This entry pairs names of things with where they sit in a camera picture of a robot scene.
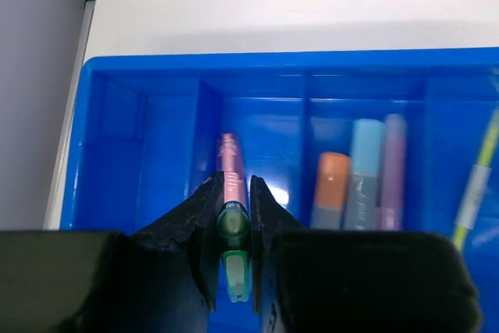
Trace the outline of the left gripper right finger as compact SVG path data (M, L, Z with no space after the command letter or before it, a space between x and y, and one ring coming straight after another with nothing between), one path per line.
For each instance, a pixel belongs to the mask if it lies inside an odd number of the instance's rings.
M477 332L458 251L428 232L308 229L250 182L253 308L262 332Z

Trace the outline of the blue-capped highlighter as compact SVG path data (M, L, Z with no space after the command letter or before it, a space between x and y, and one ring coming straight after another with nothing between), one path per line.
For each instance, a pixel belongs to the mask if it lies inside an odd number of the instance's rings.
M384 124L358 119L353 124L351 169L343 229L374 230L377 226L378 180Z

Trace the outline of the pink correction tape case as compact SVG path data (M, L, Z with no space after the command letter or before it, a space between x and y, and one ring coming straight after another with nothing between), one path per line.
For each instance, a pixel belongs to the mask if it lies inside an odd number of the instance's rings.
M221 134L218 142L218 170L224 173L224 201L237 201L247 208L242 148L234 133Z

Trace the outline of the purple highlighter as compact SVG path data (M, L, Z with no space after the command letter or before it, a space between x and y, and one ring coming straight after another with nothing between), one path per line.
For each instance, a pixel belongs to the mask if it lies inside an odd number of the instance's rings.
M398 114L385 120L385 140L380 189L379 228L398 231L402 227L405 187L407 124Z

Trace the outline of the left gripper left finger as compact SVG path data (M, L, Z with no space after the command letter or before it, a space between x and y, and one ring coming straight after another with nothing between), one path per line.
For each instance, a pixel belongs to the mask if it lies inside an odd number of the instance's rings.
M4 231L4 332L205 332L224 176L133 233Z

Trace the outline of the orange-capped highlighter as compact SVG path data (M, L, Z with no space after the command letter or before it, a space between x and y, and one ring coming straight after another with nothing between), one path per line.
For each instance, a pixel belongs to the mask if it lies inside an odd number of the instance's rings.
M349 180L350 158L324 152L319 157L311 227L338 230L341 227Z

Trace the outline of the green correction tape case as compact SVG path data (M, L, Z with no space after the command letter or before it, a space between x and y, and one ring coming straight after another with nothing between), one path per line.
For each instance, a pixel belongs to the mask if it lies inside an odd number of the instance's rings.
M244 206L235 200L223 204L216 221L227 293L233 303L250 298L251 224Z

